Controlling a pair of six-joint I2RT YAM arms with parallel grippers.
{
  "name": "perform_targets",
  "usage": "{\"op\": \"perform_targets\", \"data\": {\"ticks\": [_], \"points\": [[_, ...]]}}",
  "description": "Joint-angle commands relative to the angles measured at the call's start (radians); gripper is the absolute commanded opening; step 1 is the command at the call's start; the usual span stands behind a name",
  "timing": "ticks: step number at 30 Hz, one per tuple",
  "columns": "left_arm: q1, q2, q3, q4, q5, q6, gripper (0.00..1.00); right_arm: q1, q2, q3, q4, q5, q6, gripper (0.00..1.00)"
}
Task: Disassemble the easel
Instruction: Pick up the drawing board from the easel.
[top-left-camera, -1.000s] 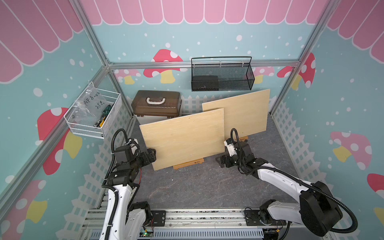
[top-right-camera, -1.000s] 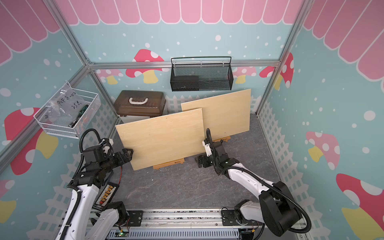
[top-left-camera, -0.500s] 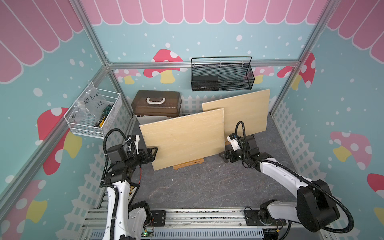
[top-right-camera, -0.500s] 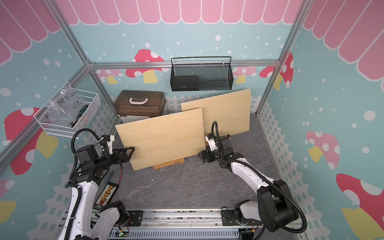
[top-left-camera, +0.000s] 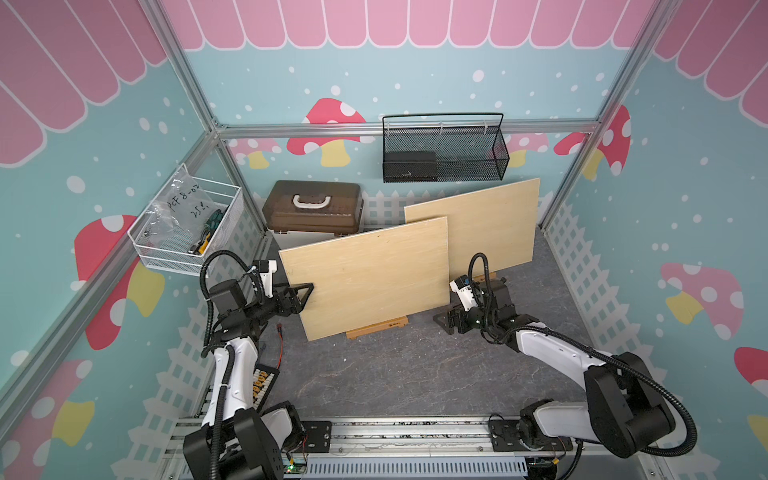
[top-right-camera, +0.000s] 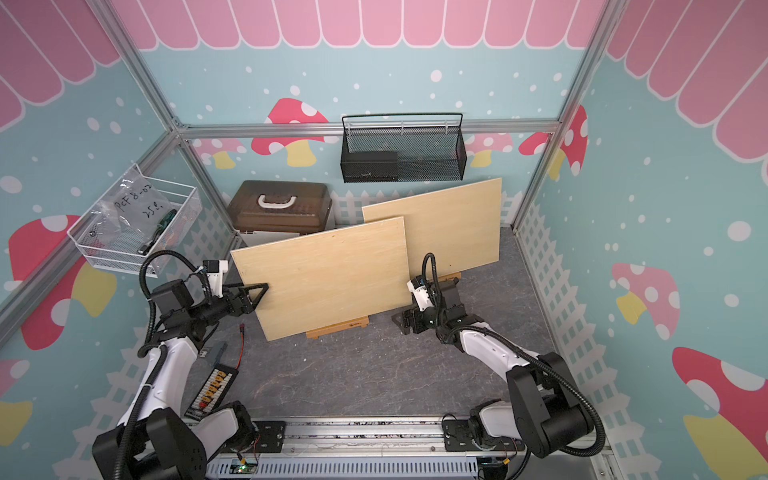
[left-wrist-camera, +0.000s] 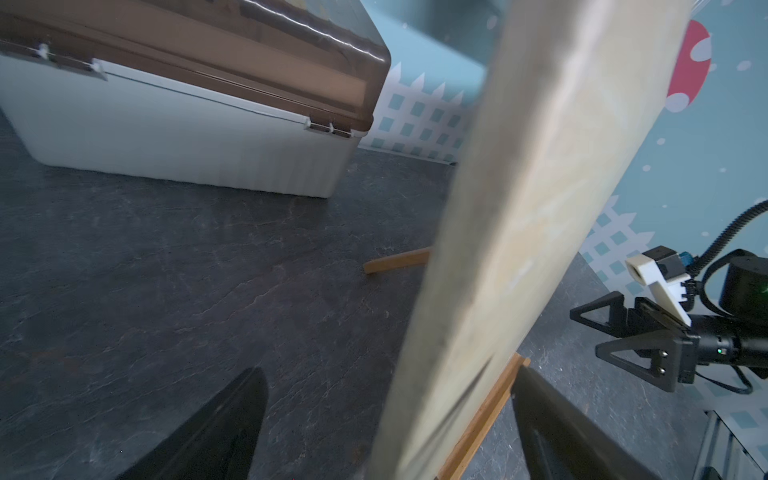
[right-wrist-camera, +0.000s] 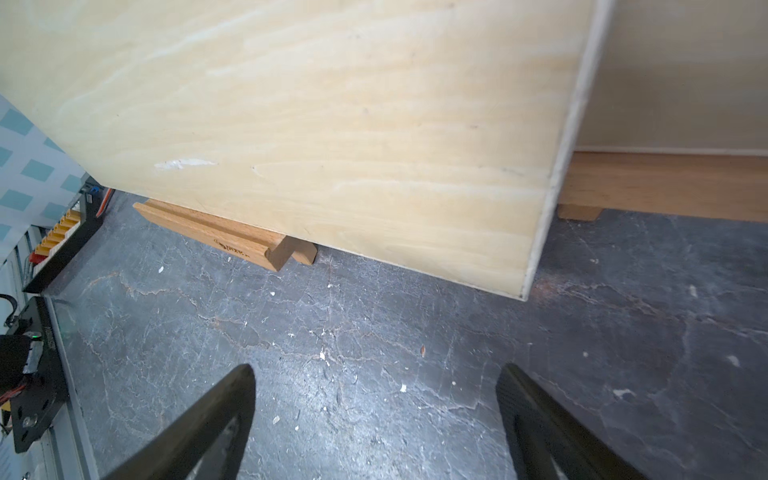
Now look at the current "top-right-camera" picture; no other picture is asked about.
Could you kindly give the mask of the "plywood board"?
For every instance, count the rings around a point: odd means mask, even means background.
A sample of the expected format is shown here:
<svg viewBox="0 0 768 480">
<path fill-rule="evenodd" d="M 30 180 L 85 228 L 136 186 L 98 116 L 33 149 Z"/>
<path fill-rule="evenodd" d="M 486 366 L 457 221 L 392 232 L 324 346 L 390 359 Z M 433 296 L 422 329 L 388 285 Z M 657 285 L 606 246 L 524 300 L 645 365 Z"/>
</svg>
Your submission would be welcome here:
<svg viewBox="0 0 768 480">
<path fill-rule="evenodd" d="M 409 272 L 433 253 L 440 276 L 499 260 L 502 180 L 491 179 L 362 208 L 366 223 L 401 217 Z"/>
<path fill-rule="evenodd" d="M 256 314 L 274 341 L 407 306 L 401 217 L 234 250 L 246 285 L 266 283 Z"/>
</svg>

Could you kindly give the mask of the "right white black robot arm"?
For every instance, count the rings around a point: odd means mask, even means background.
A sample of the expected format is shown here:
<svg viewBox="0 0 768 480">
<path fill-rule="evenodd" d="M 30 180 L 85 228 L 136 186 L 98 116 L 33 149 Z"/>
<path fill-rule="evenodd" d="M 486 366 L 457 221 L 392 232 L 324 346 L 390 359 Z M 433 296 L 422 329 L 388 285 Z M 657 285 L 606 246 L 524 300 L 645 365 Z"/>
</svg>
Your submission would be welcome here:
<svg viewBox="0 0 768 480">
<path fill-rule="evenodd" d="M 602 452 L 605 426 L 559 354 L 525 349 L 469 314 L 455 280 L 419 276 L 407 289 L 412 306 L 392 317 L 403 334 L 432 330 L 442 344 L 479 360 L 507 385 L 507 401 L 487 401 L 469 414 L 467 430 L 477 447 L 491 449 L 509 439 L 538 458 L 556 451 L 575 457 Z"/>
</svg>

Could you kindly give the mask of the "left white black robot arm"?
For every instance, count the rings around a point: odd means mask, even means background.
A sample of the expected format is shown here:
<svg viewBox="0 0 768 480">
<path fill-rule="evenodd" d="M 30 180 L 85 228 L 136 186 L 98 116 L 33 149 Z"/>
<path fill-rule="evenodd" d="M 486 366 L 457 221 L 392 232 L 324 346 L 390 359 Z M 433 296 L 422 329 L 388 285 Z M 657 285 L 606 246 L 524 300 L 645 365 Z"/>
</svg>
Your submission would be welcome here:
<svg viewBox="0 0 768 480">
<path fill-rule="evenodd" d="M 146 280 L 151 264 L 161 257 L 183 263 L 203 288 L 194 301 L 185 280 L 155 288 Z M 215 406 L 194 426 L 182 418 L 181 401 L 191 367 L 220 322 L 255 311 L 269 289 L 228 284 L 226 260 L 194 265 L 176 251 L 149 255 L 138 273 L 148 302 L 149 321 L 138 357 L 148 360 L 137 393 L 111 430 L 98 435 L 92 455 L 105 479 L 203 479 L 208 463 L 221 451 L 239 453 L 258 438 L 247 408 L 239 401 Z"/>
</svg>

